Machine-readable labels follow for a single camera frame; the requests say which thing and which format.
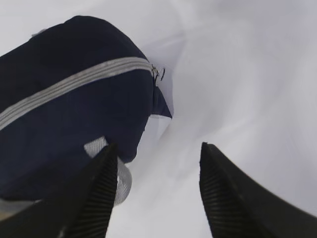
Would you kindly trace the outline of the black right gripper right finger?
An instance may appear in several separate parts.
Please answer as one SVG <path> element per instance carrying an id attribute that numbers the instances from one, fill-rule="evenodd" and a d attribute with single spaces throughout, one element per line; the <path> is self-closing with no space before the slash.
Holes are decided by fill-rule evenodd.
<path id="1" fill-rule="evenodd" d="M 315 238 L 317 218 L 255 182 L 202 143 L 200 193 L 214 238 Z"/>

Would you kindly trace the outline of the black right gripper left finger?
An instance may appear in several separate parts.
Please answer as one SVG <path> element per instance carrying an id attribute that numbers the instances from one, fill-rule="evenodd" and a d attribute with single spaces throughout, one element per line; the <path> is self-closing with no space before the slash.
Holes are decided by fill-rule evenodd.
<path id="1" fill-rule="evenodd" d="M 117 189 L 117 147 L 105 147 L 50 197 L 0 223 L 2 238 L 104 238 Z"/>

